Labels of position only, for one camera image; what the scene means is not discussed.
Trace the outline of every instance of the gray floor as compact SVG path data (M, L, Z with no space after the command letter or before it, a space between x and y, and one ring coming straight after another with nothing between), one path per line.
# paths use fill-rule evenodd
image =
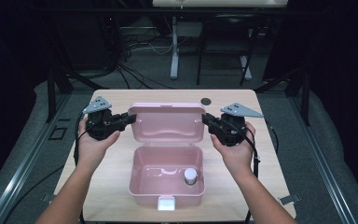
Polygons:
M225 76L202 77L201 84L197 86L196 44L196 40L186 39L181 45L179 77L176 80L170 79L172 52L159 54L167 49L135 50L122 64L141 73L144 77L135 76L153 89L170 87L253 90L263 85L262 76L270 48L268 41L260 42L251 62L253 80L245 82L243 86L239 85L241 77L236 71L230 72L233 76L227 76L225 73ZM142 85L133 75L124 73L123 76L132 89L146 88L146 85ZM127 89L128 86L123 76L115 71L109 76L94 78L93 81L111 89ZM29 193L27 191L50 172L64 165L74 141L73 132L77 114L90 101L92 90L76 80L71 81L75 91L71 95L62 95L57 92L60 110L56 119L49 125L45 123L48 115L47 85L42 83L35 88L37 101L34 111L0 173L0 223L7 215L9 215L7 223L33 223L48 206L40 199L44 194L53 192L61 170L42 181ZM317 96L312 94L310 97L311 126L305 127L298 118L297 98L287 98L282 93L285 86L286 84L282 83L257 96L266 120L273 126L278 136L278 158L287 186L292 194L298 194L301 197L301 201L295 205L296 220L299 223L358 223L358 185L343 161L342 145L334 124ZM66 130L62 140L49 140L54 127ZM309 131L317 140L316 147L320 149L328 165L327 169L336 181L333 183L335 188L331 188L331 179L325 178L325 167L321 168L318 162L320 157L315 153L315 144L310 139ZM278 142L273 132L271 132L271 138L276 146ZM26 161L31 161L30 169L25 169L23 164ZM22 168L29 172L19 174ZM22 182L12 186L10 181L13 179L20 179ZM15 209L9 211L25 193L27 193L26 196ZM347 205L347 211L349 211L347 214L353 217L344 217L339 209L341 205Z

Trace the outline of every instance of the open container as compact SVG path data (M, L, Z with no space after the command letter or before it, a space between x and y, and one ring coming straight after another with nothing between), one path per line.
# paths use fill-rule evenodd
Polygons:
M133 156L129 190L135 201L171 211L200 204L205 191L203 157L195 143L203 137L204 107L136 103L128 112L136 114L131 125L134 138L144 143Z

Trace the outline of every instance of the black controller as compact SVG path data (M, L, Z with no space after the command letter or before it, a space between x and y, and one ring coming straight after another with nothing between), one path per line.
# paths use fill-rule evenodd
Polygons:
M136 114L128 113L112 115L110 109L90 113L86 122L86 130L89 136L104 140L115 131L123 132L128 124L136 121Z
M211 114L202 115L202 123L208 126L208 132L215 134L220 142L228 147L235 146L243 141L246 135L244 117L222 114L216 118Z

